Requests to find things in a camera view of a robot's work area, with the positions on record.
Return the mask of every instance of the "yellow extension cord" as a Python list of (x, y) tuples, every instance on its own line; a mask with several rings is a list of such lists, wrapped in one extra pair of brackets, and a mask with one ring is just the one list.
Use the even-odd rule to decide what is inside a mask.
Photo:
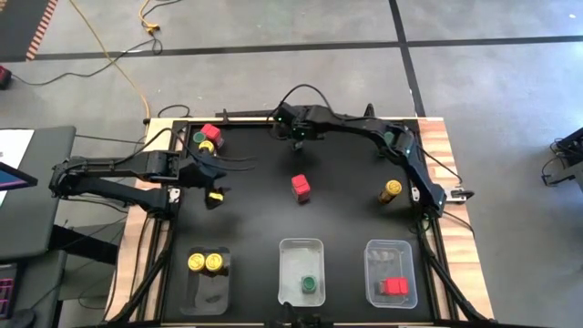
[(146, 26), (146, 31), (148, 32), (148, 34), (153, 36), (154, 32), (156, 32), (160, 29), (160, 26), (158, 24), (148, 23), (146, 21), (146, 19), (144, 18), (144, 9), (146, 8), (146, 5), (148, 5), (148, 4), (149, 4), (149, 0), (146, 0), (144, 2), (144, 5), (142, 5), (139, 8), (138, 17), (139, 17), (139, 20), (142, 21), (142, 23), (144, 23), (144, 25)]
[(77, 4), (75, 4), (75, 1), (69, 0), (69, 2), (75, 8), (75, 10), (79, 13), (79, 15), (81, 16), (81, 18), (83, 18), (83, 20), (85, 21), (85, 24), (87, 25), (87, 27), (89, 27), (89, 29), (91, 30), (91, 33), (93, 34), (93, 36), (95, 37), (95, 39), (99, 43), (99, 46), (101, 47), (101, 50), (103, 51), (103, 54), (106, 56), (107, 60), (109, 60), (109, 62), (118, 69), (119, 73), (121, 73), (121, 75), (123, 75), (126, 78), (126, 80), (129, 82), (129, 84), (139, 94), (139, 97), (142, 99), (142, 102), (144, 103), (144, 108), (146, 109), (146, 118), (151, 118), (148, 101), (146, 100), (146, 97), (144, 97), (144, 94), (142, 94), (142, 92), (139, 90), (138, 86), (136, 86), (136, 84), (134, 83), (134, 81), (132, 81), (132, 79), (129, 78), (129, 76), (126, 74), (126, 72), (124, 72), (124, 70), (121, 69), (120, 66), (118, 66), (118, 63), (115, 60), (111, 59), (111, 57), (107, 53), (107, 50), (106, 50), (105, 46), (103, 46), (103, 43), (101, 42), (101, 39), (97, 35), (96, 31), (93, 29), (93, 26), (91, 26), (91, 24), (89, 24), (89, 21), (87, 21), (87, 18), (85, 17), (85, 15), (83, 15), (83, 13), (79, 9), (79, 7), (77, 7)]

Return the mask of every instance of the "monitor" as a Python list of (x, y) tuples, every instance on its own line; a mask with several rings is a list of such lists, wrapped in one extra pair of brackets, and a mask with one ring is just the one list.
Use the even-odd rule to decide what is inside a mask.
[(36, 178), (0, 162), (0, 191), (34, 187), (37, 182)]

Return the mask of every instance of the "black stand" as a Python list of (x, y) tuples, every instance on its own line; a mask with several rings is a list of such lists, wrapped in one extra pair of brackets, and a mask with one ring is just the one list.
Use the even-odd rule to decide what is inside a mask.
[(562, 181), (574, 179), (583, 191), (583, 128), (557, 141), (557, 146), (563, 153), (561, 158), (566, 160), (567, 166), (559, 173), (543, 176), (543, 181), (547, 186), (555, 186)]
[(112, 265), (116, 264), (118, 256), (118, 246), (57, 225), (53, 227), (49, 249)]

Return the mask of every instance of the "wooden board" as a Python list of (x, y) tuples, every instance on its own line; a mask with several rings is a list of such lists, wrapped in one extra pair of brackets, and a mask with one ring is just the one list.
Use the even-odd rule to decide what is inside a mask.
[[(174, 120), (185, 120), (186, 118), (153, 118), (148, 127), (146, 142), (149, 142), (163, 128), (172, 128)], [(445, 129), (445, 123), (442, 118), (384, 118), (384, 119), (417, 119), (421, 131), (421, 139), (424, 149), (432, 156), (443, 162), (448, 168), (455, 171), (454, 156), (452, 154), (449, 138)], [(190, 121), (212, 122), (221, 121), (221, 118), (188, 118)], [(265, 118), (230, 118), (231, 121), (265, 121)], [(145, 150), (163, 150), (168, 149), (170, 143), (170, 133), (166, 132), (160, 135)], [(437, 163), (427, 158), (429, 175), (433, 182), (443, 186), (455, 186), (457, 178), (452, 176), (446, 169), (440, 167)], [(137, 182), (136, 187), (142, 189), (156, 188), (157, 185)], [(445, 210), (469, 222), (465, 205), (447, 205)], [(150, 241), (152, 239), (153, 222), (149, 222), (144, 237), (138, 245), (139, 235), (143, 224), (150, 219), (146, 219), (146, 212), (139, 207), (133, 207), (129, 211), (128, 221), (124, 230), (124, 236), (120, 243), (118, 277), (116, 289), (110, 293), (113, 296), (111, 308), (107, 313), (107, 320), (114, 317), (128, 301), (131, 294), (132, 281), (135, 278), (134, 290), (138, 287), (146, 267), (146, 258)], [(449, 264), (449, 270), (455, 283), (464, 293), (465, 297), (475, 306), (475, 308), (486, 317), (493, 317), (492, 308), (488, 298), (482, 268), (477, 256), (476, 245), (472, 233), (465, 227), (456, 223), (454, 220), (447, 218), (447, 215), (441, 220), (442, 235), (444, 240), (446, 257)], [(166, 239), (166, 228), (162, 229), (160, 234), (161, 245)], [(445, 290), (439, 279), (434, 275), (437, 299), (440, 307), (442, 318), (449, 318), (447, 312), (447, 302)], [(156, 297), (159, 291), (159, 277), (154, 281), (150, 288), (148, 304), (146, 308), (146, 320), (154, 318)]]

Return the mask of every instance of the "yellow object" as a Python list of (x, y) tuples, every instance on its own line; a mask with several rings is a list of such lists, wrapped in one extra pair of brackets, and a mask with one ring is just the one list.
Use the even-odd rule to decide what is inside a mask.
[(391, 196), (396, 196), (401, 193), (403, 187), (401, 187), (401, 182), (397, 180), (390, 180), (384, 185), (384, 190)]
[(222, 268), (222, 256), (217, 253), (212, 253), (207, 257), (206, 264), (210, 272), (217, 272)]
[(209, 197), (211, 197), (214, 200), (218, 200), (218, 201), (223, 201), (225, 199), (225, 197), (223, 195), (219, 194), (218, 192), (210, 192)]
[(189, 257), (189, 269), (194, 272), (199, 272), (204, 269), (204, 255), (200, 253), (194, 253)]
[(149, 4), (150, 0), (146, 0), (144, 2), (144, 5), (142, 5), (139, 8), (139, 12), (138, 12), (138, 17), (139, 20), (144, 23), (144, 25), (146, 26), (146, 31), (148, 32), (148, 34), (150, 34), (151, 36), (154, 35), (154, 32), (158, 31), (160, 29), (160, 26), (158, 24), (152, 24), (152, 23), (148, 23), (146, 21), (146, 19), (144, 18), (144, 9), (146, 8), (146, 5)]
[(201, 150), (201, 149), (208, 149), (209, 153), (211, 153), (211, 154), (215, 153), (215, 145), (213, 145), (212, 142), (210, 142), (208, 140), (204, 140), (204, 141), (200, 142), (199, 150)]
[(81, 12), (81, 9), (79, 9), (79, 7), (77, 7), (77, 4), (75, 3), (75, 1), (69, 0), (69, 2), (75, 8), (75, 10), (77, 11), (77, 13), (81, 16), (81, 18), (83, 18), (83, 21), (85, 22), (85, 24), (87, 25), (87, 27), (89, 27), (89, 30), (91, 30), (91, 33), (93, 34), (93, 36), (95, 37), (95, 39), (99, 43), (99, 46), (101, 47), (101, 50), (103, 51), (103, 54), (106, 56), (106, 58), (109, 61), (109, 63), (111, 63), (111, 65), (115, 66), (118, 69), (119, 73), (121, 73), (121, 75), (123, 75), (126, 78), (126, 80), (129, 82), (129, 84), (139, 94), (139, 97), (142, 99), (142, 102), (144, 103), (144, 107), (146, 108), (146, 118), (150, 118), (149, 105), (148, 105), (148, 101), (146, 100), (146, 97), (144, 97), (144, 94), (142, 94), (142, 92), (136, 86), (136, 84), (134, 83), (134, 81), (132, 81), (132, 79), (129, 78), (129, 76), (126, 74), (126, 72), (124, 72), (124, 70), (121, 69), (120, 66), (118, 66), (118, 63), (115, 60), (111, 59), (111, 57), (107, 53), (107, 50), (106, 50), (105, 46), (103, 46), (103, 42), (101, 42), (101, 39), (97, 35), (97, 32), (93, 29), (93, 26), (91, 26), (91, 24), (89, 23), (89, 21), (87, 20), (87, 18), (85, 17), (85, 15), (83, 15), (83, 13)]
[(393, 200), (398, 194), (401, 193), (403, 187), (401, 186), (401, 182), (397, 180), (390, 180), (389, 182), (384, 185), (384, 190), (379, 194), (379, 201), (382, 204), (388, 204), (391, 200)]

